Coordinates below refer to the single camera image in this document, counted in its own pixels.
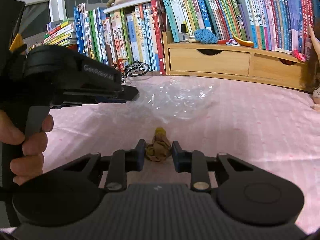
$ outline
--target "ribbed surface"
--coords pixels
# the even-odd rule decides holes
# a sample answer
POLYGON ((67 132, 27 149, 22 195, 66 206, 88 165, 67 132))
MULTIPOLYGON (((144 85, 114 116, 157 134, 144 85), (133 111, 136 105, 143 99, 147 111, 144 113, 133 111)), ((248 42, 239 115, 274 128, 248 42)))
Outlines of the ribbed surface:
POLYGON ((133 184, 108 194, 87 218, 61 228, 22 225, 19 240, 301 240, 293 224, 251 227, 226 216, 209 194, 191 192, 184 184, 133 184))

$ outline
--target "pink bedsheet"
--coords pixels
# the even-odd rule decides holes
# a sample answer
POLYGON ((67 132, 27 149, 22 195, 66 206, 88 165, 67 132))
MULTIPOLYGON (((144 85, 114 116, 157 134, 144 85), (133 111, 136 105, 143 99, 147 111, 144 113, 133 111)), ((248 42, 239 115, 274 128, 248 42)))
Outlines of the pink bedsheet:
MULTIPOLYGON (((146 77, 161 84, 171 77, 146 77)), ((175 77, 188 84, 188 77, 175 77)), ((191 120, 163 123, 151 112, 135 116, 127 104, 99 104, 52 110, 54 130, 48 134, 44 170, 49 171, 89 152, 111 155, 131 149, 140 138, 150 142, 158 126, 183 149, 215 156, 227 152, 297 184, 305 204, 297 224, 311 233, 320 227, 320 113, 311 109, 309 94, 280 87, 224 79, 201 78, 214 84, 212 106, 191 120)), ((132 182, 185 182, 172 159, 145 161, 142 172, 128 174, 132 182)))

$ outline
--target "round black pad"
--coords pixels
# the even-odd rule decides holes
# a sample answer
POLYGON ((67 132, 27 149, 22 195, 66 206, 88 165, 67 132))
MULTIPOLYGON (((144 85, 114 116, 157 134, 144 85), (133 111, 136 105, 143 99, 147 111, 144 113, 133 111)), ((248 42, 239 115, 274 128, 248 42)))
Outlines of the round black pad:
POLYGON ((21 185, 12 201, 21 222, 55 227, 86 217, 102 197, 102 190, 80 173, 54 171, 21 185))
POLYGON ((273 174, 242 171, 218 188, 217 202, 240 222, 275 226, 297 218, 304 196, 296 185, 273 174))

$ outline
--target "finger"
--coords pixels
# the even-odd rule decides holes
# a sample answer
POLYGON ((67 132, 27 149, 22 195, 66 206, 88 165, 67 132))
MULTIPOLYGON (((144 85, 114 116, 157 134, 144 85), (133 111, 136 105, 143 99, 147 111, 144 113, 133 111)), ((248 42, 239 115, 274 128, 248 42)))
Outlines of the finger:
POLYGON ((316 38, 315 32, 312 30, 311 25, 309 25, 309 33, 311 36, 312 45, 315 48, 316 53, 320 55, 320 41, 316 38))
POLYGON ((0 110, 0 142, 18 145, 24 138, 24 134, 14 126, 7 114, 0 110))
POLYGON ((43 163, 43 154, 24 156, 13 159, 10 163, 10 169, 18 176, 36 176, 42 172, 43 163))
POLYGON ((51 132, 53 124, 53 117, 51 114, 48 114, 48 116, 43 120, 41 128, 44 132, 51 132))
POLYGON ((23 183, 27 182, 28 180, 34 179, 35 177, 40 176, 41 174, 43 174, 43 172, 41 172, 38 175, 35 176, 15 176, 13 178, 13 182, 17 183, 19 186, 22 185, 23 183))
POLYGON ((48 144, 48 137, 45 132, 35 133, 30 136, 22 145, 23 155, 38 155, 43 153, 48 144))

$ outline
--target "human hand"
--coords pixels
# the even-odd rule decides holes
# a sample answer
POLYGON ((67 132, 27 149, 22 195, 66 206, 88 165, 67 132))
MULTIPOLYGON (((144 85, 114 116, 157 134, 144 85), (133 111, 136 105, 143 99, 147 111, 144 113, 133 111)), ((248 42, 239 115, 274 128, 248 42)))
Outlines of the human hand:
POLYGON ((0 141, 6 144, 22 144, 23 157, 13 159, 10 163, 11 171, 17 176, 13 181, 19 185, 43 173, 43 152, 47 148, 46 132, 53 129, 53 118, 48 115, 42 122, 42 131, 25 140, 24 134, 16 128, 7 114, 0 110, 0 141))

